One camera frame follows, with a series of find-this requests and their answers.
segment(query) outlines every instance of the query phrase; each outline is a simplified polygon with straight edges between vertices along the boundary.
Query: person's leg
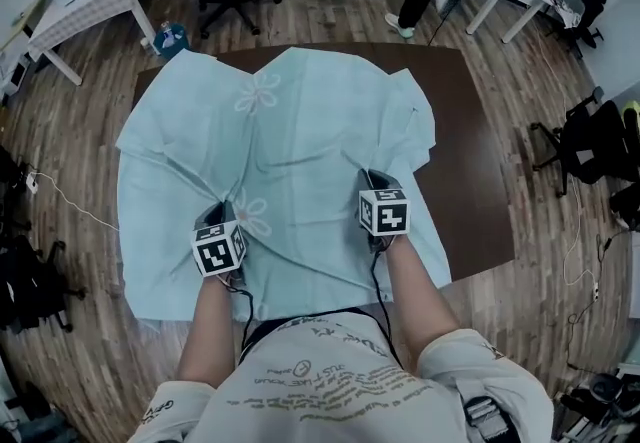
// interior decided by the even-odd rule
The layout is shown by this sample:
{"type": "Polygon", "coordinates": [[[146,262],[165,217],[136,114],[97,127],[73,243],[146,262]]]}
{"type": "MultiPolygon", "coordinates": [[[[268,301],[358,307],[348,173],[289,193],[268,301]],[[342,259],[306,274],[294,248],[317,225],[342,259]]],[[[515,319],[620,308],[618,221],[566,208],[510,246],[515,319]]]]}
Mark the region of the person's leg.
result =
{"type": "Polygon", "coordinates": [[[404,0],[398,16],[398,25],[403,29],[415,27],[429,2],[431,0],[404,0]]]}

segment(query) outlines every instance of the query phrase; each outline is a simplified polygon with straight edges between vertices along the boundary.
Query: checkered tablecloth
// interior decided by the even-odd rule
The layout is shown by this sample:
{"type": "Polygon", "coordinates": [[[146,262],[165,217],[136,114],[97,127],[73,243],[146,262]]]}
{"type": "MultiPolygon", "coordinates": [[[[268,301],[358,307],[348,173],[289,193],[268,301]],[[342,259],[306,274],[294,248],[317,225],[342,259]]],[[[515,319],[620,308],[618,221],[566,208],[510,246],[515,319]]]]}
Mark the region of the checkered tablecloth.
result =
{"type": "Polygon", "coordinates": [[[66,12],[54,6],[49,9],[52,11],[50,14],[45,13],[31,36],[29,53],[39,56],[45,50],[50,50],[93,25],[131,11],[133,6],[134,0],[91,0],[66,12]]]}

